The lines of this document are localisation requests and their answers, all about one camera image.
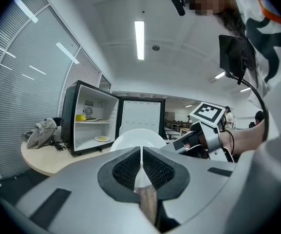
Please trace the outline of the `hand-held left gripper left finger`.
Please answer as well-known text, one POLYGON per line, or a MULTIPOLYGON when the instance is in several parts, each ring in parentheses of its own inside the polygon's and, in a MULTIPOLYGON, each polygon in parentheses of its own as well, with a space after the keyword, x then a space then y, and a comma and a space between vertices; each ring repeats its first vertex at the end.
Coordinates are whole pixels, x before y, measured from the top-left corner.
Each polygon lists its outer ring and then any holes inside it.
POLYGON ((99 169, 115 158, 124 158, 134 149, 127 148, 66 166, 27 192, 16 208, 28 219, 39 213, 49 221, 53 234, 156 234, 138 203, 119 202, 107 195, 98 183, 99 169), (69 192, 54 218, 39 208, 55 190, 69 192))

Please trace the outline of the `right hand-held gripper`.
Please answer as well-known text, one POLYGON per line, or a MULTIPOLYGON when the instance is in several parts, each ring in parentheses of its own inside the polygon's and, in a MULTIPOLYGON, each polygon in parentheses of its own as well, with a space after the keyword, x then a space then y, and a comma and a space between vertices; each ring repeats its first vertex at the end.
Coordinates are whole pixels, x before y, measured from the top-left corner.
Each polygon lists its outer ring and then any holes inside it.
POLYGON ((211 160, 233 162, 233 157, 222 145, 220 136, 224 129, 224 113, 223 107, 201 102, 189 114, 196 120, 191 124, 190 131, 162 147, 162 150, 176 154, 202 154, 207 150, 211 160))

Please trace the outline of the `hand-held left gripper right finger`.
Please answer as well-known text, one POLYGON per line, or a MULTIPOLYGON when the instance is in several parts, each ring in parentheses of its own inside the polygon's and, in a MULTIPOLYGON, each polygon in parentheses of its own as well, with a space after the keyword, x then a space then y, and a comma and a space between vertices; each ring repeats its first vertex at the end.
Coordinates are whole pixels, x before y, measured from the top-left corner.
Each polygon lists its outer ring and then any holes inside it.
POLYGON ((171 230, 197 215, 226 184, 232 162, 144 147, 144 170, 156 190, 155 226, 171 230))

